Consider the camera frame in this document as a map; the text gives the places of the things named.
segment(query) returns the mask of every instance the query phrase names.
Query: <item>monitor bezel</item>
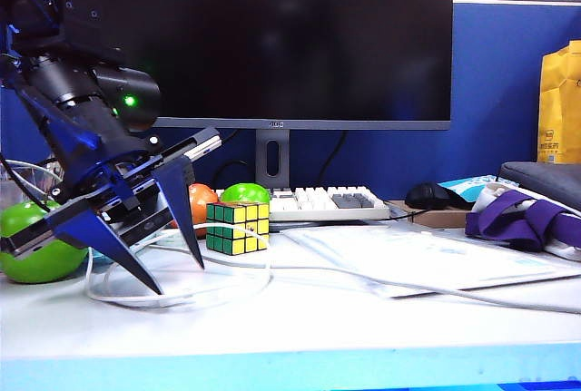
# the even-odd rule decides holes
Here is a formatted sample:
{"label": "monitor bezel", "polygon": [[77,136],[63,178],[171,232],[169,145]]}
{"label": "monitor bezel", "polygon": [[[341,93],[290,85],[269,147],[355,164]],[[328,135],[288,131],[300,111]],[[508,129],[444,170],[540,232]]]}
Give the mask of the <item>monitor bezel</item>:
{"label": "monitor bezel", "polygon": [[233,128],[255,130],[392,130],[392,131],[445,131],[450,120],[445,121],[332,121],[298,119],[225,119],[159,117],[153,127],[159,128]]}

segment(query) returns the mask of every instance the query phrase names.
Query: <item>rubik's cube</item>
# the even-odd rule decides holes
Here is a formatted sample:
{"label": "rubik's cube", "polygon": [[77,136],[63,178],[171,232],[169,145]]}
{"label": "rubik's cube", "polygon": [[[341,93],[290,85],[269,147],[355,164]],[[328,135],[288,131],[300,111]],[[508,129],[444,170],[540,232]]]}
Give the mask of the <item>rubik's cube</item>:
{"label": "rubik's cube", "polygon": [[[269,237],[269,204],[257,202],[217,202],[206,206],[208,223],[230,223],[256,232],[266,240]],[[232,228],[208,228],[206,247],[210,250],[240,255],[266,249],[256,237]]]}

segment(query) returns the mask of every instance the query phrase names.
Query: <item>keyboard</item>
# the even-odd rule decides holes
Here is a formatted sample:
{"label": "keyboard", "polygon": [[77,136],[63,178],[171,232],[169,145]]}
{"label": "keyboard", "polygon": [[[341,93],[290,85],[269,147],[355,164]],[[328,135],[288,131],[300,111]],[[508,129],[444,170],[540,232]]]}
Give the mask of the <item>keyboard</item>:
{"label": "keyboard", "polygon": [[389,207],[367,187],[271,191],[270,221],[383,220]]}

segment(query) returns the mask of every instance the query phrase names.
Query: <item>black monitor screen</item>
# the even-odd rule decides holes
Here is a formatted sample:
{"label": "black monitor screen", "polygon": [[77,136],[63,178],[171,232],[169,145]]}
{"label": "black monitor screen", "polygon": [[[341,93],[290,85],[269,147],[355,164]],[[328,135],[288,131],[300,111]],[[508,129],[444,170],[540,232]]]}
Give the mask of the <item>black monitor screen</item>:
{"label": "black monitor screen", "polygon": [[163,117],[450,119],[452,0],[102,1]]}

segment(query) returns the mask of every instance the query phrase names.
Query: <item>yellow bag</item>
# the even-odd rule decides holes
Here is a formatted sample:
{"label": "yellow bag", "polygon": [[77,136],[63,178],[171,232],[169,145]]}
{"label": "yellow bag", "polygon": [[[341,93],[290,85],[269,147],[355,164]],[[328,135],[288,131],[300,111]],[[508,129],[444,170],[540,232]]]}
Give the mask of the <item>yellow bag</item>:
{"label": "yellow bag", "polygon": [[537,160],[581,162],[581,40],[543,57]]}

